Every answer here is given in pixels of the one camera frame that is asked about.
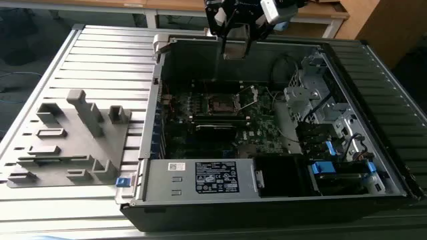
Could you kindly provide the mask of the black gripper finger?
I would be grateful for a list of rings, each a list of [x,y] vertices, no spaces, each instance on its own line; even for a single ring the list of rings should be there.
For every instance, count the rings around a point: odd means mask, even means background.
[[[273,31],[273,24],[269,24],[262,14],[256,20],[245,25],[245,56],[249,54],[252,43],[264,40]]]
[[[214,16],[222,11],[224,19],[221,24],[216,22]],[[204,12],[209,27],[209,32],[221,38],[220,53],[225,53],[228,33],[236,23],[237,8],[234,1],[204,1]]]

